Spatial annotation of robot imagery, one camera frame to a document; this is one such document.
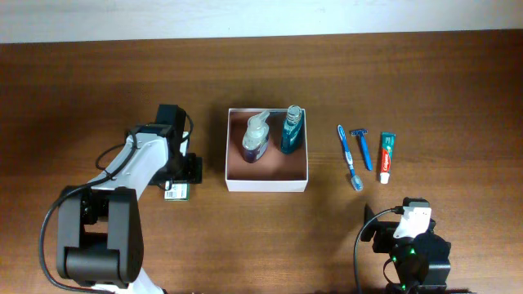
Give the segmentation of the green white soap bar box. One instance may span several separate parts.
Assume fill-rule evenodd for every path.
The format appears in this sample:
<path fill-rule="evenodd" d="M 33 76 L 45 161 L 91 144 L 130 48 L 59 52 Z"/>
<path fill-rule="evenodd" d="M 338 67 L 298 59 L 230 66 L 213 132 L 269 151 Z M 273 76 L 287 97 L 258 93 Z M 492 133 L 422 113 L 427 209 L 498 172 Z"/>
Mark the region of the green white soap bar box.
<path fill-rule="evenodd" d="M 189 184 L 173 184 L 171 181 L 165 183 L 165 201 L 188 201 L 190 199 Z"/>

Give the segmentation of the clear hand soap pump bottle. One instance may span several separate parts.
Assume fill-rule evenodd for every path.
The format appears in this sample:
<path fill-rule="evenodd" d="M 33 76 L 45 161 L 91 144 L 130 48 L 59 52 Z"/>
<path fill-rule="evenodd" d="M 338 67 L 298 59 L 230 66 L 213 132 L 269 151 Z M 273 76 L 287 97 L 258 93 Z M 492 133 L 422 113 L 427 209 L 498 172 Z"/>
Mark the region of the clear hand soap pump bottle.
<path fill-rule="evenodd" d="M 242 140 L 243 157 L 247 163 L 254 163 L 262 157 L 268 147 L 269 125 L 266 120 L 270 112 L 264 110 L 248 119 L 248 127 Z"/>

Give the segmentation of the teal mouthwash bottle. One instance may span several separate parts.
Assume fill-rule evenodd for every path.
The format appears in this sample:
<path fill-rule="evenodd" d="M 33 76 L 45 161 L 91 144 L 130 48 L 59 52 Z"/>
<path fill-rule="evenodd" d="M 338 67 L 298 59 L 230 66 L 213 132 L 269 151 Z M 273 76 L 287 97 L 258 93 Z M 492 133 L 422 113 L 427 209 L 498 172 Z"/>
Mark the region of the teal mouthwash bottle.
<path fill-rule="evenodd" d="M 280 149 L 284 154 L 293 153 L 302 143 L 303 110 L 298 105 L 288 107 L 283 124 Z"/>

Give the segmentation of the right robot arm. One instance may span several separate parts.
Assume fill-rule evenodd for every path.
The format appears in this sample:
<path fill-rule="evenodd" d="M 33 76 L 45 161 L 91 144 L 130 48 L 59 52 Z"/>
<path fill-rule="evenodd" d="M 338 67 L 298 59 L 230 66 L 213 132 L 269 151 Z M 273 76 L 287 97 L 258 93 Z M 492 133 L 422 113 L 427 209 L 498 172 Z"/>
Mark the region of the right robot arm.
<path fill-rule="evenodd" d="M 434 233 L 430 203 L 405 198 L 401 205 L 374 213 L 364 207 L 364 224 L 355 243 L 372 242 L 373 252 L 387 254 L 399 281 L 387 281 L 385 293 L 443 293 L 451 270 L 451 243 Z"/>

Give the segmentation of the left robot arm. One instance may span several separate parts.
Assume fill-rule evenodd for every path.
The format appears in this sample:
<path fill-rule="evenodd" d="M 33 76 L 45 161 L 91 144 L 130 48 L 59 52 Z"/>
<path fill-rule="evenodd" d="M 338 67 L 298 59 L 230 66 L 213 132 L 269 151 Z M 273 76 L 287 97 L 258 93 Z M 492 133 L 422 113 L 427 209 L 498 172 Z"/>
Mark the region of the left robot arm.
<path fill-rule="evenodd" d="M 129 130 L 99 176 L 65 187 L 47 217 L 58 215 L 56 270 L 84 293 L 162 293 L 143 269 L 138 201 L 150 185 L 197 185 L 203 160 L 182 151 L 194 129 L 178 105 L 160 105 L 153 122 Z"/>

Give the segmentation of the blue white toothbrush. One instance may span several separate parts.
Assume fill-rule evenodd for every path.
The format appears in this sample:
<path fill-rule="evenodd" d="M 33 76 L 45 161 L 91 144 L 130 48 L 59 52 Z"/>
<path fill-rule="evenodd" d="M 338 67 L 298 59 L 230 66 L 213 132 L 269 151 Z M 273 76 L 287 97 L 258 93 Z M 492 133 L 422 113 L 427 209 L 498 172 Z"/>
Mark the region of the blue white toothbrush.
<path fill-rule="evenodd" d="M 344 157 L 346 159 L 346 164 L 351 174 L 351 185 L 355 191 L 361 191 L 364 188 L 363 182 L 360 179 L 360 177 L 356 175 L 353 158 L 346 138 L 346 133 L 342 125 L 340 124 L 337 125 L 337 133 L 340 138 L 340 141 L 342 142 Z"/>

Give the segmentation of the white open cardboard box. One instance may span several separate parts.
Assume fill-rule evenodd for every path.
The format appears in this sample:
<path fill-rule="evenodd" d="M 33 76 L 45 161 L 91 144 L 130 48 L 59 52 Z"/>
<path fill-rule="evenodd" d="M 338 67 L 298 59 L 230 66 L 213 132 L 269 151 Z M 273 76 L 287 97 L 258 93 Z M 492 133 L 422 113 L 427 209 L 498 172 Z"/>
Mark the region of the white open cardboard box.
<path fill-rule="evenodd" d="M 257 108 L 230 108 L 227 116 L 225 181 L 230 192 L 303 192 L 309 182 L 307 116 L 303 117 L 301 144 L 290 154 L 280 150 L 286 109 L 270 109 L 267 119 L 269 142 L 266 152 L 254 163 L 243 158 L 242 139 Z"/>

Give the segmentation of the red green toothpaste tube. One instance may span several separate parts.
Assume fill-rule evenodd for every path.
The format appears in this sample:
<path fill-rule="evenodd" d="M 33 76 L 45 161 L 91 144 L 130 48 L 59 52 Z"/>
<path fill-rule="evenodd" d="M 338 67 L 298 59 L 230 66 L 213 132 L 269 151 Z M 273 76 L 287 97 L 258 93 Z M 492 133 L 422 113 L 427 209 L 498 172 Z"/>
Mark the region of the red green toothpaste tube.
<path fill-rule="evenodd" d="M 391 158 L 395 146 L 396 135 L 390 132 L 381 134 L 381 168 L 379 180 L 381 184 L 387 184 L 391 176 Z"/>

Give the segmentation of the blue disposable razor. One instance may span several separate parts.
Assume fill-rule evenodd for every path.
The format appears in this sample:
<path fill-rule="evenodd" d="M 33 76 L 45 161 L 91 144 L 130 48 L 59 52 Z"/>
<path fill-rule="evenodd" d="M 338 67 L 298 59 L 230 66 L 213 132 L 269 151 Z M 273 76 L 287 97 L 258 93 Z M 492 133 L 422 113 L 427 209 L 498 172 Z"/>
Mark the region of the blue disposable razor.
<path fill-rule="evenodd" d="M 372 171 L 373 170 L 373 164 L 372 159 L 370 157 L 369 147 L 367 145 L 367 141 L 365 139 L 365 135 L 368 133 L 368 131 L 364 128 L 355 129 L 351 131 L 351 135 L 355 136 L 360 143 L 360 149 L 361 153 L 363 155 L 364 165 L 367 170 Z"/>

